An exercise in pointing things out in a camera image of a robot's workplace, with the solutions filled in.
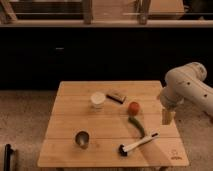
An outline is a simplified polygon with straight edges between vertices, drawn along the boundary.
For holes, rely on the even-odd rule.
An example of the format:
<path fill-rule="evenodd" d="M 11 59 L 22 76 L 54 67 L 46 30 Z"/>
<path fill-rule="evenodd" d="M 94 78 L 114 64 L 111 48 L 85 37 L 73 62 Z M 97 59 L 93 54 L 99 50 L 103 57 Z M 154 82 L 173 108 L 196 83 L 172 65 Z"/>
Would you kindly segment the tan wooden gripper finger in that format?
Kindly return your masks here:
<path fill-rule="evenodd" d="M 162 110 L 162 124 L 163 125 L 169 125 L 172 122 L 175 114 L 176 114 L 175 111 L 163 109 Z"/>

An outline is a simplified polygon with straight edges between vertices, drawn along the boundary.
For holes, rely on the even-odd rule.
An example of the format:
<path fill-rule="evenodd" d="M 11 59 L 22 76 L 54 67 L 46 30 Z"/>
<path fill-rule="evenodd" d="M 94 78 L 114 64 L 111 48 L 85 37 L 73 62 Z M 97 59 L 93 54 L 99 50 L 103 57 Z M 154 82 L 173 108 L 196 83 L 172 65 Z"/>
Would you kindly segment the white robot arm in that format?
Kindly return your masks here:
<path fill-rule="evenodd" d="M 207 70 L 199 62 L 175 67 L 165 74 L 166 86 L 159 94 L 163 106 L 163 125 L 171 123 L 175 116 L 175 108 L 185 99 L 213 117 L 213 87 L 204 83 L 206 77 Z"/>

